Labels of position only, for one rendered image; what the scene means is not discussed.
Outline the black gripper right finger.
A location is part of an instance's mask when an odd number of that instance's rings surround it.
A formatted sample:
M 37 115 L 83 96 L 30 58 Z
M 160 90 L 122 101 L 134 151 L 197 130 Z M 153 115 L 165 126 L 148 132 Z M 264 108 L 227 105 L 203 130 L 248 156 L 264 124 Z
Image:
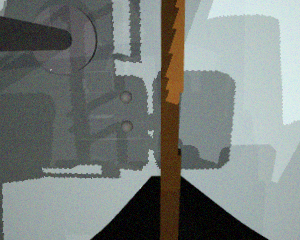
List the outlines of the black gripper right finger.
M 269 240 L 219 207 L 189 180 L 179 187 L 178 240 Z

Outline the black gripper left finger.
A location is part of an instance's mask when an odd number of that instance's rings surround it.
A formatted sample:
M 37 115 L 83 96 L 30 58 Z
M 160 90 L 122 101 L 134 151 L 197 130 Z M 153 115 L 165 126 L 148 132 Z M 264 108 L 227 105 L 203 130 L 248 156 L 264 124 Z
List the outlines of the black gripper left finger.
M 161 176 L 151 176 L 91 240 L 159 240 L 159 184 Z

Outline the grey post on round base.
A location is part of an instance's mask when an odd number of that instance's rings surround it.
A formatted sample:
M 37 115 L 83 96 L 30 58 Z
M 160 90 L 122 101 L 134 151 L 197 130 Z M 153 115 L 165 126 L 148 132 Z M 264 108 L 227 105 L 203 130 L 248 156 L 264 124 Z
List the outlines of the grey post on round base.
M 47 71 L 77 72 L 97 51 L 97 29 L 79 8 L 53 5 L 34 23 L 0 16 L 0 51 L 33 51 Z

